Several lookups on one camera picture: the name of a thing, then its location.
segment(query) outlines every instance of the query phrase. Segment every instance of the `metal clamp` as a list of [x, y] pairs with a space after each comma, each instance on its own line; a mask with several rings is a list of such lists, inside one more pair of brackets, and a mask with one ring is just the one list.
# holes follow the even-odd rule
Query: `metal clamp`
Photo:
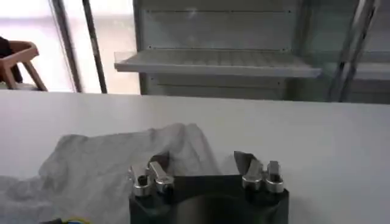
[[258, 191], [263, 179], [261, 176], [262, 171], [263, 164], [257, 159], [252, 159], [247, 173], [243, 175], [243, 188]]
[[150, 162], [148, 168], [151, 177], [156, 182], [157, 191], [159, 191], [159, 193], [165, 194], [168, 190], [174, 188], [174, 177], [168, 175], [158, 162]]
[[282, 193], [284, 191], [283, 179], [280, 175], [278, 161], [270, 161], [267, 166], [266, 187], [269, 192]]
[[151, 194], [152, 182], [144, 172], [130, 166], [129, 179], [133, 181], [132, 193], [135, 196], [146, 197]]

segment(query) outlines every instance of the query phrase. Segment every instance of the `table surface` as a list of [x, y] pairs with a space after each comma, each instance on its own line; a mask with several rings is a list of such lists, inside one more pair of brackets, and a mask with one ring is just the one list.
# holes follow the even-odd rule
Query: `table surface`
[[36, 175], [63, 135], [195, 123], [221, 164], [234, 150], [280, 161], [290, 223], [390, 220], [387, 105], [4, 90], [0, 117], [0, 175]]

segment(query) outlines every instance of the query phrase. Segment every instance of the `white shelf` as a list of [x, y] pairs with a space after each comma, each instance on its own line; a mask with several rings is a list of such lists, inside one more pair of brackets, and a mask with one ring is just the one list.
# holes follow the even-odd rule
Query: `white shelf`
[[115, 68], [120, 72], [260, 77], [317, 77], [321, 73], [299, 57], [272, 51], [146, 50], [115, 63]]

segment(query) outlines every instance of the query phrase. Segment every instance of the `chair backrest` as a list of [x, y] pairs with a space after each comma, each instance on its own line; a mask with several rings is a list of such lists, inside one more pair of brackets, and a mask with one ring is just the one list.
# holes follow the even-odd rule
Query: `chair backrest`
[[14, 54], [0, 58], [0, 75], [7, 84], [8, 89], [18, 89], [11, 68], [21, 62], [37, 88], [41, 91], [47, 91], [48, 89], [31, 63], [31, 60], [39, 55], [36, 45], [28, 41], [9, 41], [9, 43]]

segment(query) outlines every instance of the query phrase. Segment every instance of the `gray cloth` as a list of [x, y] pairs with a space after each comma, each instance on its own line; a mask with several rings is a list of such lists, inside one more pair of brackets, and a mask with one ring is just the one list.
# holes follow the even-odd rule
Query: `gray cloth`
[[128, 168], [145, 166], [161, 152], [169, 152], [174, 175], [220, 174], [205, 136], [193, 124], [93, 138], [64, 136], [39, 176], [0, 177], [0, 223], [36, 224], [57, 217], [129, 223]]

